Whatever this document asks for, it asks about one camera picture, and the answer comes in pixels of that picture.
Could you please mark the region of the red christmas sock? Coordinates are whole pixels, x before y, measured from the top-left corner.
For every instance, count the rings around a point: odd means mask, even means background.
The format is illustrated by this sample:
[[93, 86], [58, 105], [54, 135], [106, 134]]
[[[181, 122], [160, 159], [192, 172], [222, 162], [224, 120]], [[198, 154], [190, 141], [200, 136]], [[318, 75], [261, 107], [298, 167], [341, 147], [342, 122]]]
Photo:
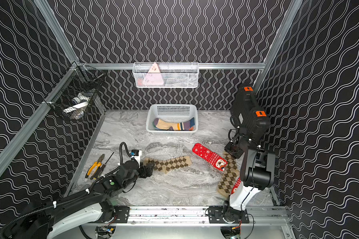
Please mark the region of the red christmas sock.
[[240, 178], [238, 178], [236, 180], [236, 182], [234, 183], [233, 187], [232, 187], [232, 190], [231, 190], [231, 193], [230, 193], [231, 195], [236, 192], [236, 190], [237, 190], [237, 188], [239, 187], [240, 184], [241, 184], [241, 180], [240, 180]]
[[219, 171], [223, 172], [227, 166], [227, 161], [224, 158], [200, 143], [196, 143], [193, 146], [192, 152]]

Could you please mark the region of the beige argyle sock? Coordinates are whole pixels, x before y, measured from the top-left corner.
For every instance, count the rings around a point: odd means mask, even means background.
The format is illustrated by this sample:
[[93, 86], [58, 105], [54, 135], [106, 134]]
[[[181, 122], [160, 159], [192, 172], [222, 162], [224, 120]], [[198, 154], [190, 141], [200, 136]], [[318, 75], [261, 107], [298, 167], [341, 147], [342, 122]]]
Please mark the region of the beige argyle sock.
[[170, 171], [185, 168], [192, 165], [190, 156], [180, 156], [168, 160], [157, 160], [149, 157], [144, 158], [144, 164], [152, 163], [153, 169], [158, 172], [168, 173]]
[[227, 166], [225, 167], [221, 180], [217, 185], [216, 191], [222, 197], [228, 198], [233, 190], [236, 180], [239, 178], [240, 170], [238, 169], [238, 164], [234, 157], [229, 153], [224, 151], [222, 153], [222, 158], [227, 161]]

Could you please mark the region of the cream purple striped sock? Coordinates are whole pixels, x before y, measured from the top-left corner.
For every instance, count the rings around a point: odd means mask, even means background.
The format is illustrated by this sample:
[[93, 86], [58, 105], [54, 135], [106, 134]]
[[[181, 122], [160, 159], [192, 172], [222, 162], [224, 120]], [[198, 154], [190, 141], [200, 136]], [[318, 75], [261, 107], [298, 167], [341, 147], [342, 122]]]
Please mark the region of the cream purple striped sock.
[[195, 119], [192, 118], [186, 122], [166, 122], [156, 118], [153, 121], [153, 125], [159, 130], [192, 131], [195, 127]]

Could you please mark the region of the white plastic basket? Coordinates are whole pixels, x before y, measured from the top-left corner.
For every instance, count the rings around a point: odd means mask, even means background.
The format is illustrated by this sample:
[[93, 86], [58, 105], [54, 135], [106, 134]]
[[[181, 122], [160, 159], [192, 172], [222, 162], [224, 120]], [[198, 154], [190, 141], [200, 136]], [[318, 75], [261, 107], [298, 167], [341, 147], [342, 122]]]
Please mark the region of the white plastic basket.
[[[173, 131], [173, 130], [159, 130], [153, 125], [154, 119], [159, 118], [166, 122], [186, 122], [192, 118], [195, 119], [195, 127], [192, 131]], [[191, 104], [154, 104], [151, 105], [148, 111], [146, 120], [146, 130], [154, 135], [164, 136], [189, 136], [197, 132], [198, 112], [197, 108]]]

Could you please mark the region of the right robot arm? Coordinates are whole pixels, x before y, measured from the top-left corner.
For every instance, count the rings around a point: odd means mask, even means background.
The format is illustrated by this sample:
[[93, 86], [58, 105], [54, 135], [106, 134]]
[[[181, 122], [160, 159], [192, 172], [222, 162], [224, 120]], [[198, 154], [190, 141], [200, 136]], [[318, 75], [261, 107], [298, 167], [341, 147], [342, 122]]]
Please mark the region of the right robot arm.
[[227, 223], [246, 223], [245, 210], [249, 201], [274, 183], [276, 156], [273, 151], [245, 137], [241, 137], [237, 147], [243, 151], [242, 165], [237, 180], [239, 185], [231, 190], [223, 205], [222, 218]]

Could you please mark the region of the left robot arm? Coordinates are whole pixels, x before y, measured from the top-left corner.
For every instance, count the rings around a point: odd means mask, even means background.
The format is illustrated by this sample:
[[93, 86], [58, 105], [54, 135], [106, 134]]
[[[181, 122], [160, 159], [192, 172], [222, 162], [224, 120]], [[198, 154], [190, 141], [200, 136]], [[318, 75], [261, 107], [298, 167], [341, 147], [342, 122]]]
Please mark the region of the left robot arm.
[[22, 215], [0, 229], [1, 239], [52, 239], [72, 228], [118, 218], [110, 199], [124, 193], [138, 178], [153, 174], [154, 163], [131, 159], [100, 176], [87, 189], [63, 199], [29, 204]]

